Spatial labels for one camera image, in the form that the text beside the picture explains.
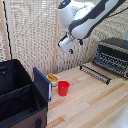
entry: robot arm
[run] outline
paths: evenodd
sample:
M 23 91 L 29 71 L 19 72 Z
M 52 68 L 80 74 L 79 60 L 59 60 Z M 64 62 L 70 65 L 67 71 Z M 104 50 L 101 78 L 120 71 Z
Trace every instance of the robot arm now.
M 67 52 L 81 39 L 89 37 L 92 30 L 115 11 L 126 0 L 100 0 L 96 5 L 90 2 L 64 0 L 58 7 L 58 15 L 63 31 L 59 46 Z

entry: wooden table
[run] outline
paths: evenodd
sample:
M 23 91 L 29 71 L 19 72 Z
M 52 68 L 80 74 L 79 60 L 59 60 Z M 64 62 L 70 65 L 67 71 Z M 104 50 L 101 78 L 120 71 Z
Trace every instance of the wooden table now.
M 47 128 L 110 128 L 128 102 L 128 79 L 117 77 L 109 85 L 79 67 L 58 74 L 70 83 L 65 97 L 52 89 Z

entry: red cup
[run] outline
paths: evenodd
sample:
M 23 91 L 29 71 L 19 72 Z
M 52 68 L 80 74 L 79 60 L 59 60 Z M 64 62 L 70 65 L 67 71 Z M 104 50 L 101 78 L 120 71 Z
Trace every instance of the red cup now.
M 67 81 L 59 81 L 58 82 L 58 94 L 60 96 L 66 96 L 69 86 L 70 84 Z

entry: black box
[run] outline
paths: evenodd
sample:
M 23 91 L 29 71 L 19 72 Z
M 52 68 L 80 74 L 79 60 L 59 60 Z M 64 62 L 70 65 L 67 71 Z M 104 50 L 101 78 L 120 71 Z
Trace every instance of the black box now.
M 45 128 L 47 111 L 48 102 L 20 61 L 0 62 L 0 128 Z

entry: cable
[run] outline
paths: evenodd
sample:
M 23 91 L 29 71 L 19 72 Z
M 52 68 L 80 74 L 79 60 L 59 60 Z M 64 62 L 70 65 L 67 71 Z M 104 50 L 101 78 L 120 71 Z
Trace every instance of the cable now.
M 111 15 L 111 16 L 108 16 L 107 18 L 112 17 L 112 16 L 115 16 L 115 15 L 117 15 L 117 14 L 121 13 L 121 12 L 124 12 L 124 11 L 125 11 L 125 10 L 127 10 L 127 9 L 128 9 L 128 7 L 127 7 L 127 8 L 125 8 L 124 10 L 120 11 L 120 12 L 117 12 L 117 13 L 115 13 L 115 14 Z

